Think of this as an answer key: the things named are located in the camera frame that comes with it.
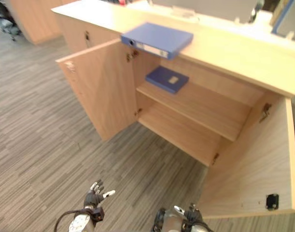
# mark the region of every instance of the metal hinge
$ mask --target metal hinge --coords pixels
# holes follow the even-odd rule
[[[137,116],[140,112],[142,111],[142,109],[138,109],[136,112],[134,112],[134,116]]]
[[[131,54],[127,53],[127,62],[130,62],[131,60],[133,60],[135,57],[137,57],[139,54],[138,51],[134,50]]]
[[[269,110],[271,107],[272,107],[271,104],[265,103],[265,105],[263,106],[263,109],[262,109],[262,114],[261,114],[261,118],[259,120],[259,123],[261,123],[264,119],[266,119],[269,116]]]
[[[212,166],[215,164],[215,162],[218,159],[218,157],[219,157],[219,153],[216,153],[216,155],[213,158],[213,161],[211,162]]]

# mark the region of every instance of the wooden shelf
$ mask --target wooden shelf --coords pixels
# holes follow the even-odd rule
[[[251,109],[191,82],[177,94],[146,81],[137,91],[231,141],[238,137]]]
[[[156,102],[143,109],[139,122],[206,166],[214,158],[221,137]]]

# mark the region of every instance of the blue panel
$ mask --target blue panel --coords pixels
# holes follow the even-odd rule
[[[282,10],[281,15],[278,17],[277,21],[275,22],[275,25],[273,27],[272,33],[277,34],[277,30],[279,28],[279,26],[281,25],[281,22],[283,21],[283,19],[285,18],[285,16],[287,15],[290,7],[292,6],[293,2],[295,0],[289,0],[289,2],[287,3],[287,5],[285,6],[285,8]]]

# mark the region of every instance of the wooden countertop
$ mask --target wooden countertop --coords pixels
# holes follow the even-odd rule
[[[263,40],[97,0],[75,1],[52,10],[118,33],[144,22],[189,31],[194,39],[180,57],[288,97],[295,95],[295,42],[278,36]]]

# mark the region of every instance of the blue folder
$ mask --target blue folder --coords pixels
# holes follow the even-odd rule
[[[191,43],[193,34],[152,23],[144,23],[121,35],[122,43],[139,50],[173,59]]]
[[[189,77],[159,66],[147,74],[145,80],[170,93],[177,93],[188,82]]]

